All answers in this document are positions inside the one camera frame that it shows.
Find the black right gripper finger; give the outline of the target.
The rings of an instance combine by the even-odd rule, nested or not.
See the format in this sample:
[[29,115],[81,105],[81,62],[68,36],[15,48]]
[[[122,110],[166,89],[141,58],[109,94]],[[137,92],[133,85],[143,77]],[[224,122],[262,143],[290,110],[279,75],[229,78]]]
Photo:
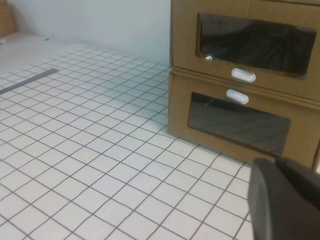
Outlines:
[[256,158],[248,207],[255,240],[320,238],[320,175],[289,158]]

